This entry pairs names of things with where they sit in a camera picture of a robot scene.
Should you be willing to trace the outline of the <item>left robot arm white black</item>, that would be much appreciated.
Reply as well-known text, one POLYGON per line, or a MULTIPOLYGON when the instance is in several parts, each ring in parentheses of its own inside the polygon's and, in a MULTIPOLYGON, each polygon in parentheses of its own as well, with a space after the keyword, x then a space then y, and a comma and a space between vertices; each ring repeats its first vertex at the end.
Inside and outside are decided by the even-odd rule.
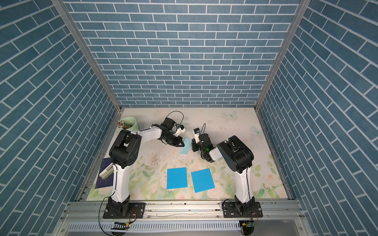
POLYGON ((148 129, 120 131, 109 152, 114 172, 113 193, 108 197, 104 217, 124 218, 130 215, 131 166, 138 159, 141 145, 151 140, 160 140, 173 147, 184 147, 180 136, 183 132, 185 127, 170 118, 165 118, 162 124, 153 124, 148 129))

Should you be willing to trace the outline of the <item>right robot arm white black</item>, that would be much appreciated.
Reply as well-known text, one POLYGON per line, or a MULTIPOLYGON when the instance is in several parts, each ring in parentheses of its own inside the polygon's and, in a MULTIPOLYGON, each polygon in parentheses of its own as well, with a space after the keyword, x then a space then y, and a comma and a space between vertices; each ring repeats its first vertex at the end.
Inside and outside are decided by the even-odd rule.
POLYGON ((200 151, 201 158, 212 163, 224 159, 234 172, 236 184, 235 209, 242 215, 253 215, 255 198, 252 193, 250 175, 254 160, 252 151, 235 135, 214 146, 208 134, 196 134, 192 139, 192 150, 200 151))

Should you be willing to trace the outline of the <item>light blue square paper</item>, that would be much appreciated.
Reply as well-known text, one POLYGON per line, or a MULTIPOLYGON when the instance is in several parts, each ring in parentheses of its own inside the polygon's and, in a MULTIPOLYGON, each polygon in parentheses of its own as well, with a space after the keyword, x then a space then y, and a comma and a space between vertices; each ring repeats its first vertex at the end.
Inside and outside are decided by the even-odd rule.
POLYGON ((184 146, 180 148, 179 153, 182 155, 188 155, 191 147, 192 147, 192 140, 186 137, 184 140, 184 146))

